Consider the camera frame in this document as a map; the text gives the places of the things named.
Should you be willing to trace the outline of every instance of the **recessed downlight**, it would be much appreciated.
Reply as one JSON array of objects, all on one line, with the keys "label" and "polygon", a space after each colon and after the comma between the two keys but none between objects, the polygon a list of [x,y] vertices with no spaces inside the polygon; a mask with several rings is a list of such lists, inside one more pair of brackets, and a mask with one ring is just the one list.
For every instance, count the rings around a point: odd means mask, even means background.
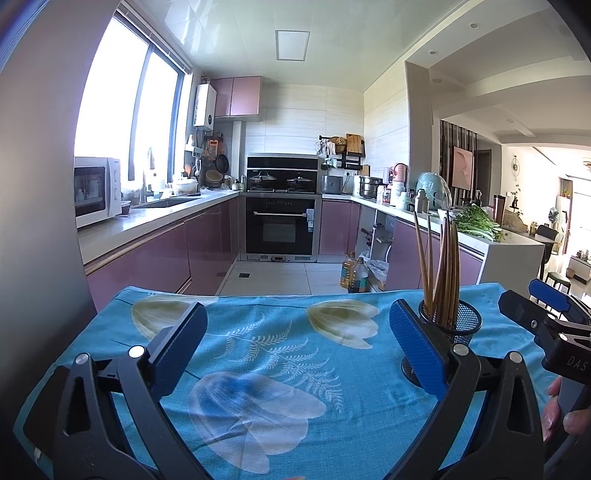
[{"label": "recessed downlight", "polygon": [[275,30],[277,60],[305,61],[310,32]]}]

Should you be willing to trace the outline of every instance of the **window frame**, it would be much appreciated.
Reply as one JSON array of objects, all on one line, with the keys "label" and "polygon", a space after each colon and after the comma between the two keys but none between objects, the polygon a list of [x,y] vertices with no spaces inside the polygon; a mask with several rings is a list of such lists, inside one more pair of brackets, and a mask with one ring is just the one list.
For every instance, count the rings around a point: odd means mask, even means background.
[{"label": "window frame", "polygon": [[135,164],[134,164],[134,154],[135,154],[135,134],[138,125],[138,114],[139,114],[139,104],[141,101],[142,93],[144,91],[144,80],[146,76],[146,71],[148,70],[148,63],[150,62],[150,56],[152,53],[155,53],[164,60],[167,65],[169,65],[176,73],[177,73],[177,83],[174,90],[174,97],[173,97],[173,107],[170,112],[170,129],[168,132],[168,159],[167,159],[167,167],[166,167],[166,177],[167,182],[173,181],[173,173],[174,173],[174,154],[175,154],[175,147],[176,147],[176,135],[177,135],[177,120],[178,120],[178,112],[180,109],[180,100],[181,100],[181,90],[183,87],[183,78],[185,72],[183,72],[171,59],[169,59],[158,46],[152,42],[146,35],[138,29],[132,22],[130,22],[127,18],[125,18],[120,12],[115,12],[113,18],[123,24],[123,26],[129,28],[134,34],[136,34],[139,38],[144,40],[148,44],[148,50],[146,51],[146,55],[144,57],[144,64],[142,66],[142,72],[139,76],[138,82],[138,89],[135,94],[135,103],[134,103],[134,113],[131,119],[131,131],[129,133],[129,156],[128,156],[128,172],[127,172],[127,180],[134,181],[135,180]]}]

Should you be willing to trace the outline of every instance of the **window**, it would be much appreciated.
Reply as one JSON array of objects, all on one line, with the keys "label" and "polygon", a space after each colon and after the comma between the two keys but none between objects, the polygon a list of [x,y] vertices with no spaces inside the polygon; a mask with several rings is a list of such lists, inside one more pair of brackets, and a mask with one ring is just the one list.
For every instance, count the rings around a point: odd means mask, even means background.
[{"label": "window", "polygon": [[[173,175],[177,125],[185,122],[178,118],[184,77],[131,24],[114,17],[86,81],[74,155],[120,159],[124,190],[140,185],[144,172],[146,184],[163,187]],[[184,139],[184,128],[178,135]]]}]

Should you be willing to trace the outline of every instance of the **sink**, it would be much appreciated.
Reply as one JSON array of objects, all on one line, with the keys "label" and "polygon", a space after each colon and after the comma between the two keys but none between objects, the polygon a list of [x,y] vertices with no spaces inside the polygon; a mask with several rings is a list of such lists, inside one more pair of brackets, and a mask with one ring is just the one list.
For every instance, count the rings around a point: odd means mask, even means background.
[{"label": "sink", "polygon": [[166,200],[156,200],[154,202],[146,203],[144,205],[138,205],[134,208],[169,208],[174,207],[175,205],[180,205],[182,203],[192,202],[199,197],[190,197],[190,198],[170,198]]}]

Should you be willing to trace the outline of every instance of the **cooking oil bottle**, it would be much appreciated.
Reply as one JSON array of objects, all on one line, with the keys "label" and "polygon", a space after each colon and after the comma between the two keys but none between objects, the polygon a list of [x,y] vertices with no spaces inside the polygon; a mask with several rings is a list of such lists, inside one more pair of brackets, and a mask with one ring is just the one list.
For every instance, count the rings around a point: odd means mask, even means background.
[{"label": "cooking oil bottle", "polygon": [[349,280],[351,278],[351,269],[355,266],[355,252],[347,253],[347,258],[343,262],[340,269],[340,286],[347,288],[349,286]]},{"label": "cooking oil bottle", "polygon": [[347,291],[349,293],[365,293],[369,290],[369,270],[363,257],[359,257],[351,269],[351,278]]}]

